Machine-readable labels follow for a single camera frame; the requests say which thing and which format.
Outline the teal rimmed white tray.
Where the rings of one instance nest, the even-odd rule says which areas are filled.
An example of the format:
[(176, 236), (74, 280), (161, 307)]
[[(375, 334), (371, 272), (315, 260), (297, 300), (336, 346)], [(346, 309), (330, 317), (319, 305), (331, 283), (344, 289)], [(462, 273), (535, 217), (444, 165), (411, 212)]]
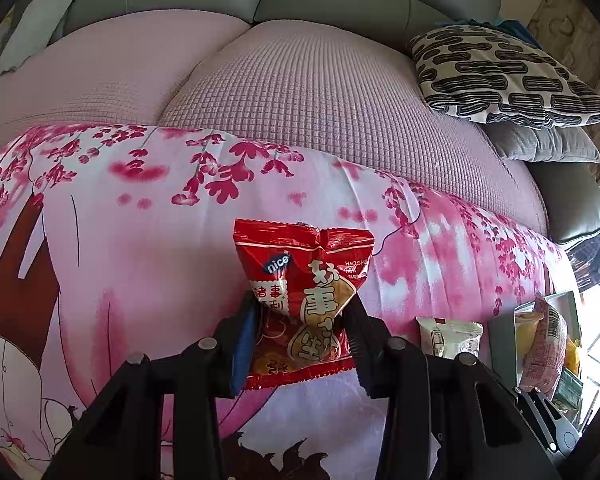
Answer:
[[(574, 414), (581, 407), (581, 329), (577, 301), (573, 292), (546, 297), (548, 304), (560, 314), (566, 324), (566, 353), (560, 369), (559, 382), (553, 399), (563, 412)], [(489, 321), (491, 363), (495, 374), (508, 388), (519, 387), (524, 376), (524, 364), (532, 350), (541, 324), (534, 302), (516, 307)]]

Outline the green rectangular snack packet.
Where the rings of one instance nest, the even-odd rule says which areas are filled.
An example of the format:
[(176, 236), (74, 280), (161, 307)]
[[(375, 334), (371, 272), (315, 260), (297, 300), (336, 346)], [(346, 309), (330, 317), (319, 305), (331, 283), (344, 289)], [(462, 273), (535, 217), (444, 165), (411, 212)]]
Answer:
[(567, 367), (562, 369), (553, 402), (562, 411), (577, 410), (583, 391), (582, 380)]

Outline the pink cartoon blanket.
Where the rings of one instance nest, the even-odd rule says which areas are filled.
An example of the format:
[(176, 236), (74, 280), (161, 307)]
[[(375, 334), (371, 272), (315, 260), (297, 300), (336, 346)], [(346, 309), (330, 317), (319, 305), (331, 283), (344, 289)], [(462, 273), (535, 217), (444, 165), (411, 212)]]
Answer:
[(459, 197), (308, 148), (213, 129), (34, 127), (0, 151), (0, 453), (38, 479), (132, 352), (211, 335), (253, 290), (270, 307), (248, 389), (219, 405), (236, 478), (370, 479), (386, 406), (346, 344), (298, 330), (289, 283), (249, 281), (238, 219), (375, 239), (360, 296), (394, 334), (486, 322), (576, 280), (532, 229)]

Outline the grey cushion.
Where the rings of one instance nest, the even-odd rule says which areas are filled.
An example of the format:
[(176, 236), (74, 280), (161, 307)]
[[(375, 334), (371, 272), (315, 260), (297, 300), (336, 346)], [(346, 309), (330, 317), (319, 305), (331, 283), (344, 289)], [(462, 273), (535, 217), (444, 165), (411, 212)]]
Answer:
[(482, 126), (502, 159), (600, 164), (600, 152), (580, 127), (532, 129), (514, 122)]

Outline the pale green white snack packet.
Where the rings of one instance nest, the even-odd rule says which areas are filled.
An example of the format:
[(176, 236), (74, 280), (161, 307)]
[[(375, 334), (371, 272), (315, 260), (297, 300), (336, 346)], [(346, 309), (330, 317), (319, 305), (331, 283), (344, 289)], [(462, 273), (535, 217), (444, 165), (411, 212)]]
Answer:
[(477, 322), (449, 318), (416, 318), (420, 333), (420, 348), (428, 356), (454, 359), (460, 353), (479, 356), (483, 326)]

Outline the teal cloth behind cushion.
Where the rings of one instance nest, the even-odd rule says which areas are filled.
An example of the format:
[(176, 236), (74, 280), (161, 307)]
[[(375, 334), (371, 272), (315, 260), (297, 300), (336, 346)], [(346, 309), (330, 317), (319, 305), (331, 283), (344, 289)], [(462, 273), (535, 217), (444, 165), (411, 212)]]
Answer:
[(530, 32), (530, 30), (526, 26), (524, 26), (524, 24), (516, 20), (502, 20), (501, 18), (498, 18), (494, 23), (478, 22), (476, 20), (456, 20), (450, 22), (440, 22), (440, 25), (475, 25), (490, 28), (493, 30), (498, 30), (503, 34), (516, 37), (517, 39), (523, 41), (529, 46), (536, 47), (539, 49), (542, 48), (539, 41), (535, 38), (535, 36), (532, 35), (532, 32)]

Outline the pink barcode snack packet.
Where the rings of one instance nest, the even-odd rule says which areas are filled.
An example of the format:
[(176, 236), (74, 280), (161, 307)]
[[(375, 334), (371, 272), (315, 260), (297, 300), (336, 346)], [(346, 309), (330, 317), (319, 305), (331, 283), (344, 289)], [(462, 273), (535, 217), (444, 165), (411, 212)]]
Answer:
[(535, 296), (533, 313), (542, 318), (524, 357), (519, 387), (526, 391), (538, 389), (551, 399), (565, 364), (568, 325), (560, 312), (540, 294)]

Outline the light grey pillow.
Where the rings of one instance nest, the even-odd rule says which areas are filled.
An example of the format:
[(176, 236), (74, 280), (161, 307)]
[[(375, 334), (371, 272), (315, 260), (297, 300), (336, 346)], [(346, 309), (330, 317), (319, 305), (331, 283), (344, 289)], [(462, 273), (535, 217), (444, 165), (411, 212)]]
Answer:
[(0, 76), (44, 50), (73, 0), (32, 0), (0, 56)]

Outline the red peanut snack packet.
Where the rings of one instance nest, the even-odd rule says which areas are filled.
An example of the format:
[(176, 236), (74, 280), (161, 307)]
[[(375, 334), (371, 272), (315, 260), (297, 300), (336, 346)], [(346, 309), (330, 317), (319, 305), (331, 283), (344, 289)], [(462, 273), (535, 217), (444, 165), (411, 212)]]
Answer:
[(350, 370), (337, 318), (366, 281), (373, 233), (238, 219), (234, 242), (263, 306), (246, 387), (275, 388)]

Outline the patterned beige curtain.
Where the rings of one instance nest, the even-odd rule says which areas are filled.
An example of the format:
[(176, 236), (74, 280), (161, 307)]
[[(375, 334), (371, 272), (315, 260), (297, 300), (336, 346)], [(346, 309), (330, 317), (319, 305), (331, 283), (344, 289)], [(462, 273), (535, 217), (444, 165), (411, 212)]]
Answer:
[[(600, 23), (581, 0), (542, 0), (528, 29), (546, 52), (600, 95)], [(600, 124), (585, 131), (600, 151)], [(600, 164), (591, 172), (600, 186)]]

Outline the yellow soft bread packet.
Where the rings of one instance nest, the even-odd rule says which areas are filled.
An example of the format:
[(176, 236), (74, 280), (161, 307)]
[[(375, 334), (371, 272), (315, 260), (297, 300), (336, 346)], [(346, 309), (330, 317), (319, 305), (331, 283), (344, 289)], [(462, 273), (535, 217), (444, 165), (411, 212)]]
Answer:
[[(526, 364), (526, 359), (533, 347), (536, 331), (544, 315), (539, 312), (518, 312), (515, 314), (517, 360), (521, 367)], [(579, 376), (581, 370), (579, 341), (567, 338), (565, 367), (573, 374)]]

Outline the black white patterned cushion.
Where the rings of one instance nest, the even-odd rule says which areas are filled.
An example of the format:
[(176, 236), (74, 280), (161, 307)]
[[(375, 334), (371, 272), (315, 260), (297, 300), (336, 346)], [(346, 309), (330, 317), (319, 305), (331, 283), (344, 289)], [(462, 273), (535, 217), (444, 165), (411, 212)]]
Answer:
[(543, 50), (490, 27), (453, 24), (414, 37), (408, 52), (426, 103), (477, 124), (527, 128), (600, 123), (600, 96)]

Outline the pink waffle sofa cover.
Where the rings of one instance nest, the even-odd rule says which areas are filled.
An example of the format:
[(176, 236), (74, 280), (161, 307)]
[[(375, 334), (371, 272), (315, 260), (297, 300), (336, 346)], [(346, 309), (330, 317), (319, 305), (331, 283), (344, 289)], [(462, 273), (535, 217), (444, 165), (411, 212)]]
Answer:
[(430, 110), (404, 54), (332, 26), (140, 12), (72, 32), (0, 76), (0, 149), (29, 127), (76, 122), (314, 148), (548, 230), (522, 162), (500, 159), (472, 122)]

